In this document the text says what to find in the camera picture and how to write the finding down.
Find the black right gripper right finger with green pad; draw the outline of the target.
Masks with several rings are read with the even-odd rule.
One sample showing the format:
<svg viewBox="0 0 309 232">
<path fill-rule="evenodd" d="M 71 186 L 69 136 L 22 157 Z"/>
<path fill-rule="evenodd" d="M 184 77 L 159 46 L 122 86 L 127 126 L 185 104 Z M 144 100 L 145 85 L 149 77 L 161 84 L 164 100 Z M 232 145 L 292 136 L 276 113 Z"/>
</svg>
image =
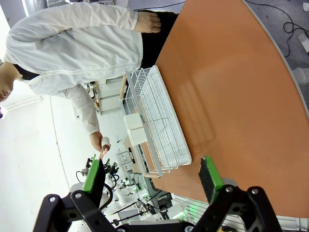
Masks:
<svg viewBox="0 0 309 232">
<path fill-rule="evenodd" d="M 218 231 L 227 215 L 239 216 L 246 232 L 281 232 L 282 228 L 263 188 L 246 191 L 225 184 L 210 156 L 203 156 L 198 173 L 209 206 L 194 232 Z"/>
</svg>

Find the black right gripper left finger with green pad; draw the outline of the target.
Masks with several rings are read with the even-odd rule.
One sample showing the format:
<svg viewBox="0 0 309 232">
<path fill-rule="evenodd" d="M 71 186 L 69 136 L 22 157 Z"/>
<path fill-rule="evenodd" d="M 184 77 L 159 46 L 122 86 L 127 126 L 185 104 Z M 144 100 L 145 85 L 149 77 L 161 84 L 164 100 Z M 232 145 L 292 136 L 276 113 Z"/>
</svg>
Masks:
<svg viewBox="0 0 309 232">
<path fill-rule="evenodd" d="M 82 189 L 68 193 L 64 198 L 46 195 L 34 225 L 35 232 L 67 232 L 72 222 L 82 220 L 92 232 L 115 232 L 116 228 L 105 218 L 99 204 L 106 174 L 100 159 L 92 162 Z"/>
</svg>

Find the person's right hand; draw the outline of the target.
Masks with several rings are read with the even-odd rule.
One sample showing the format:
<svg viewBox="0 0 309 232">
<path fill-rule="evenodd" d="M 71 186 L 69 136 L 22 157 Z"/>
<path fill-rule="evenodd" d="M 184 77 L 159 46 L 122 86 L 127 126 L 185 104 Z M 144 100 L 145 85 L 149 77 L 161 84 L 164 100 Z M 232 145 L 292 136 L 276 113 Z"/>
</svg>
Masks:
<svg viewBox="0 0 309 232">
<path fill-rule="evenodd" d="M 89 139 L 90 139 L 90 142 L 93 148 L 100 153 L 103 153 L 102 146 L 101 146 L 102 138 L 103 136 L 100 131 L 94 132 L 89 135 Z"/>
</svg>

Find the person's left hand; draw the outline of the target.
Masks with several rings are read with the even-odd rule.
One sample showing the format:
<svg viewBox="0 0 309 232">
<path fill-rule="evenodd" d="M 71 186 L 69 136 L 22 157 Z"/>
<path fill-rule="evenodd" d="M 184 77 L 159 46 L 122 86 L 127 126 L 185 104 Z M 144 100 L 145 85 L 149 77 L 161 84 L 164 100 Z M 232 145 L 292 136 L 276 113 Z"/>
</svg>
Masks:
<svg viewBox="0 0 309 232">
<path fill-rule="evenodd" d="M 138 12 L 134 30 L 141 33 L 159 33 L 161 31 L 160 18 L 156 13 Z"/>
</svg>

